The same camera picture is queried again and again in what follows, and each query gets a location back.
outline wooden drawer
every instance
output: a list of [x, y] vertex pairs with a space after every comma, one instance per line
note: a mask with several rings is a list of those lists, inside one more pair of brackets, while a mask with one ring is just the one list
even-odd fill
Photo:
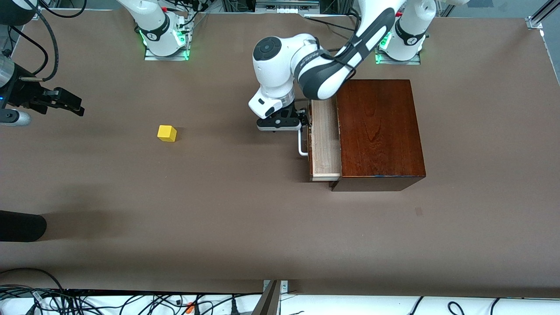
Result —
[[408, 80], [351, 80], [312, 101], [308, 134], [313, 182], [333, 191], [401, 191], [426, 176]]
[[309, 176], [312, 182], [332, 182], [340, 178], [340, 137], [337, 100], [311, 101], [311, 128], [308, 129]]

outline green led light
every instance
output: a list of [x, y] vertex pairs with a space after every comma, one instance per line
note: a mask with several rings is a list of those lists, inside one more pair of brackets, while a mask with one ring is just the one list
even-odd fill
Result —
[[142, 38], [142, 43], [144, 44], [144, 46], [148, 47], [148, 44], [146, 44], [146, 39], [144, 38], [144, 34], [142, 34], [141, 32], [140, 37]]
[[387, 46], [389, 46], [389, 41], [390, 40], [391, 40], [391, 32], [388, 32], [387, 35], [385, 35], [385, 37], [383, 37], [383, 39], [379, 43], [379, 47], [381, 49], [387, 49]]

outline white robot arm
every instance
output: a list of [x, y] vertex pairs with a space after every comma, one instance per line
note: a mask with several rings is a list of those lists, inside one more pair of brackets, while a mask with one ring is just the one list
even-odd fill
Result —
[[253, 66], [260, 88], [249, 107], [264, 119], [294, 100], [293, 81], [305, 97], [333, 96], [348, 75], [391, 30], [395, 13], [405, 0], [360, 0], [360, 27], [333, 57], [310, 34], [261, 40], [253, 51]]
[[158, 56], [174, 54], [186, 44], [184, 30], [185, 18], [173, 12], [164, 12], [157, 0], [117, 0], [132, 15], [144, 43]]
[[[434, 0], [411, 0], [401, 23], [395, 24], [395, 13], [406, 0], [359, 0], [362, 20], [349, 41], [334, 56], [324, 50], [317, 38], [300, 34], [291, 38], [275, 36], [262, 39], [253, 51], [253, 67], [260, 83], [257, 93], [249, 101], [251, 110], [260, 117], [260, 130], [298, 130], [301, 126], [279, 128], [277, 113], [292, 104], [296, 80], [304, 95], [312, 100], [333, 96], [347, 80], [350, 72], [373, 51], [391, 30], [392, 37], [385, 51], [396, 60], [412, 58], [422, 47], [428, 25], [436, 13]], [[461, 5], [469, 0], [446, 0]], [[261, 120], [273, 118], [276, 126]]]

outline black cable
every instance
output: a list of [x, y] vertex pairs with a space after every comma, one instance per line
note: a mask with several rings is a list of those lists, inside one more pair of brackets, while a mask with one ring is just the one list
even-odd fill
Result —
[[13, 44], [16, 42], [13, 38], [12, 38], [12, 26], [8, 25], [8, 38], [10, 40], [10, 50], [13, 51]]
[[[461, 311], [461, 314], [457, 314], [455, 312], [453, 312], [453, 310], [451, 309], [451, 306], [455, 305], [458, 307], [459, 311]], [[449, 310], [449, 312], [453, 315], [465, 315], [465, 312], [463, 312], [463, 308], [455, 301], [451, 301], [447, 304], [447, 309]]]
[[423, 299], [424, 297], [420, 297], [416, 300], [416, 303], [414, 304], [414, 308], [412, 308], [412, 311], [410, 313], [408, 313], [408, 315], [414, 315], [414, 313], [416, 312], [416, 309], [418, 308], [418, 305], [420, 304], [420, 301]]
[[341, 29], [349, 30], [349, 31], [355, 31], [355, 29], [351, 29], [350, 27], [346, 27], [346, 26], [342, 26], [342, 25], [337, 25], [337, 24], [333, 24], [333, 23], [329, 23], [329, 22], [325, 22], [325, 21], [321, 21], [321, 20], [316, 20], [316, 19], [311, 18], [311, 17], [306, 17], [306, 19], [308, 19], [308, 20], [310, 20], [310, 21], [315, 21], [315, 22], [327, 24], [327, 25], [332, 25], [332, 26], [335, 26], [335, 27], [339, 27], [339, 28], [341, 28]]
[[494, 300], [494, 302], [492, 302], [492, 306], [490, 306], [490, 315], [494, 315], [494, 306], [496, 306], [496, 303], [498, 303], [500, 299], [501, 298], [497, 298]]
[[202, 312], [202, 314], [200, 314], [200, 315], [204, 315], [204, 314], [208, 313], [209, 311], [212, 311], [211, 314], [213, 314], [214, 313], [214, 308], [217, 307], [218, 305], [223, 304], [225, 302], [228, 302], [230, 300], [233, 300], [235, 298], [245, 297], [247, 295], [257, 295], [257, 293], [236, 294], [236, 295], [232, 296], [231, 298], [225, 299], [225, 300], [223, 300], [219, 303], [214, 304], [210, 309], [207, 309], [206, 311]]
[[[0, 274], [2, 274], [2, 273], [4, 273], [4, 272], [9, 272], [9, 271], [14, 271], [14, 270], [22, 270], [22, 269], [36, 270], [35, 268], [16, 268], [16, 269], [11, 269], [11, 270], [6, 270], [6, 271], [3, 271], [3, 272], [0, 272]], [[39, 305], [39, 303], [38, 303], [39, 301], [37, 301], [36, 307], [39, 308], [39, 309], [41, 310], [41, 313], [42, 313], [43, 311], [58, 311], [58, 312], [60, 313], [60, 315], [66, 315], [66, 313], [67, 313], [67, 308], [66, 308], [66, 304], [65, 304], [66, 298], [61, 297], [61, 301], [62, 301], [62, 307], [61, 307], [61, 306], [58, 304], [58, 302], [56, 301], [55, 296], [53, 295], [53, 294], [57, 294], [57, 295], [64, 295], [64, 294], [60, 294], [60, 293], [58, 293], [58, 292], [54, 292], [54, 291], [47, 290], [47, 289], [35, 289], [35, 288], [30, 287], [30, 286], [23, 286], [23, 285], [1, 285], [1, 286], [2, 286], [2, 287], [7, 287], [7, 288], [16, 288], [16, 289], [18, 289], [19, 291], [22, 291], [22, 290], [23, 290], [23, 291], [24, 291], [23, 293], [29, 293], [29, 294], [33, 294], [33, 292], [35, 292], [35, 291], [47, 293], [47, 294], [49, 294], [50, 297], [52, 298], [51, 303], [52, 303], [52, 301], [54, 301], [55, 304], [57, 305], [57, 309], [53, 309], [52, 307], [51, 307], [51, 309], [43, 308], [43, 307], [41, 307], [41, 305]], [[17, 297], [16, 294], [11, 294], [11, 293], [9, 293], [9, 292], [6, 292], [6, 294], [9, 294], [9, 295], [11, 295], [11, 296], [13, 296], [13, 297]]]
[[235, 300], [235, 295], [231, 295], [233, 298], [231, 300], [231, 313], [230, 315], [240, 315], [239, 310], [237, 309], [237, 301]]
[[170, 298], [170, 297], [171, 297], [170, 295], [168, 295], [167, 297], [164, 297], [163, 295], [157, 295], [157, 299], [159, 299], [160, 301], [157, 302], [157, 303], [152, 303], [152, 306], [150, 306], [150, 310], [148, 311], [148, 315], [152, 315], [153, 310], [156, 309], [156, 307], [157, 307], [158, 305], [167, 306], [167, 305], [164, 305], [164, 304], [162, 304], [162, 303], [163, 303], [164, 301], [166, 301], [166, 299], [168, 299], [168, 298]]
[[16, 33], [18, 33], [20, 36], [22, 36], [23, 38], [27, 39], [31, 44], [37, 46], [37, 48], [41, 49], [43, 55], [45, 56], [43, 58], [43, 64], [41, 64], [41, 66], [39, 67], [39, 69], [35, 70], [33, 72], [33, 75], [36, 75], [37, 73], [41, 72], [41, 70], [43, 70], [46, 66], [46, 64], [49, 62], [49, 54], [46, 52], [45, 48], [43, 48], [43, 46], [41, 46], [40, 44], [38, 44], [36, 41], [34, 41], [32, 38], [30, 38], [29, 36], [25, 35], [22, 31], [18, 30], [15, 26], [10, 26], [10, 30], [14, 30]]
[[49, 74], [48, 77], [42, 78], [41, 81], [45, 82], [45, 81], [49, 81], [50, 79], [52, 79], [54, 77], [55, 74], [57, 74], [58, 71], [58, 44], [57, 44], [57, 39], [54, 37], [54, 32], [53, 29], [50, 27], [49, 23], [46, 21], [45, 17], [41, 14], [41, 10], [39, 10], [37, 7], [35, 7], [31, 1], [29, 0], [24, 0], [30, 7], [35, 9], [35, 13], [37, 13], [37, 16], [41, 19], [41, 21], [43, 22], [43, 24], [45, 24], [46, 29], [49, 31], [49, 35], [50, 35], [50, 39], [53, 41], [53, 48], [54, 48], [54, 66], [53, 66], [53, 70], [52, 72]]
[[[130, 297], [128, 300], [124, 301], [124, 304], [120, 307], [120, 311], [119, 311], [119, 315], [123, 315], [123, 311], [124, 311], [124, 307], [127, 305], [128, 302], [130, 302], [130, 300], [133, 298], [134, 296]], [[140, 300], [141, 298], [143, 298], [144, 296], [141, 296], [139, 299], [131, 301], [132, 302], [136, 302], [138, 300]]]
[[45, 10], [49, 11], [51, 14], [53, 14], [53, 15], [55, 15], [55, 16], [62, 17], [62, 18], [73, 18], [73, 17], [77, 17], [77, 16], [79, 16], [80, 14], [83, 13], [83, 10], [86, 9], [87, 0], [83, 0], [83, 6], [80, 8], [80, 10], [78, 11], [78, 13], [72, 14], [72, 15], [62, 15], [62, 14], [58, 14], [58, 13], [54, 12], [53, 10], [51, 10], [51, 9], [49, 8], [49, 5], [48, 5], [44, 0], [39, 0], [39, 3], [41, 4], [41, 6], [42, 6]]
[[194, 21], [194, 18], [197, 16], [198, 12], [199, 12], [199, 11], [195, 12], [194, 15], [193, 15], [193, 17], [192, 17], [188, 22], [185, 22], [184, 24], [179, 25], [179, 27], [183, 27], [183, 26], [185, 26], [185, 25], [188, 25], [188, 24], [191, 23], [192, 21]]
[[[316, 43], [317, 43], [317, 50], [321, 49], [321, 44], [319, 44], [319, 39], [318, 39], [316, 36], [315, 36], [315, 41], [316, 41]], [[332, 60], [332, 61], [334, 61], [334, 62], [340, 63], [341, 65], [343, 65], [343, 66], [345, 66], [345, 67], [350, 67], [350, 68], [351, 68], [351, 74], [350, 74], [350, 76], [348, 76], [348, 77], [344, 80], [344, 82], [342, 82], [342, 84], [346, 83], [348, 80], [350, 80], [351, 78], [353, 78], [353, 77], [356, 75], [356, 73], [357, 73], [357, 70], [356, 70], [356, 68], [355, 68], [353, 65], [351, 65], [351, 64], [349, 64], [349, 63], [346, 63], [346, 62], [340, 60], [340, 59], [337, 58], [337, 57], [333, 57], [333, 56], [331, 56], [330, 54], [328, 54], [328, 53], [326, 53], [326, 52], [323, 52], [320, 56], [323, 57], [323, 58], [325, 58], [325, 59], [327, 59], [327, 60]]]
[[12, 272], [12, 271], [37, 271], [37, 272], [41, 272], [42, 274], [46, 274], [47, 276], [49, 276], [49, 278], [51, 278], [54, 283], [57, 285], [58, 289], [62, 292], [64, 289], [62, 288], [62, 285], [60, 284], [60, 282], [58, 281], [58, 279], [53, 276], [52, 274], [50, 274], [47, 271], [44, 271], [43, 269], [39, 269], [39, 268], [29, 268], [29, 267], [22, 267], [22, 268], [13, 268], [13, 269], [8, 269], [8, 270], [4, 270], [4, 271], [0, 271], [0, 275], [1, 274], [5, 274], [7, 272]]

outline wire bundle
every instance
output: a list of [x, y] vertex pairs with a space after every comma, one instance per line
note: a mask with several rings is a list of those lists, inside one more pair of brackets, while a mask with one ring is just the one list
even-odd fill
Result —
[[[81, 297], [79, 291], [75, 290], [65, 290], [60, 282], [54, 277], [52, 274], [37, 268], [14, 268], [10, 270], [1, 271], [1, 274], [5, 274], [8, 272], [16, 272], [16, 271], [33, 271], [33, 272], [41, 272], [45, 274], [53, 280], [56, 284], [57, 289], [38, 289], [32, 288], [25, 285], [0, 285], [0, 300], [8, 299], [8, 298], [22, 298], [22, 297], [29, 297], [32, 295], [34, 297], [33, 306], [27, 311], [26, 315], [33, 315], [35, 311], [38, 309], [41, 315], [44, 315], [44, 312], [57, 312], [60, 315], [86, 315], [86, 313], [93, 314], [93, 315], [105, 315], [100, 310], [102, 309], [120, 309], [119, 315], [123, 315], [124, 308], [127, 305], [130, 305], [134, 302], [139, 301], [142, 298], [152, 296], [152, 300], [144, 307], [137, 315], [152, 315], [154, 310], [157, 307], [165, 307], [170, 309], [173, 312], [173, 315], [179, 315], [184, 313], [189, 308], [195, 308], [195, 315], [205, 315], [210, 312], [210, 315], [214, 314], [214, 309], [235, 298], [244, 297], [247, 295], [255, 295], [258, 293], [248, 293], [248, 294], [235, 294], [232, 297], [222, 300], [216, 304], [211, 301], [200, 301], [200, 299], [204, 296], [199, 294], [196, 296], [194, 302], [184, 304], [183, 297], [180, 297], [180, 300], [175, 302], [170, 301], [169, 299], [173, 295], [133, 295], [128, 298], [123, 304], [118, 306], [95, 306], [92, 303], [87, 301], [87, 297]], [[45, 305], [43, 299], [51, 298], [48, 305]], [[200, 313], [199, 306], [204, 304], [210, 304], [210, 306]]]

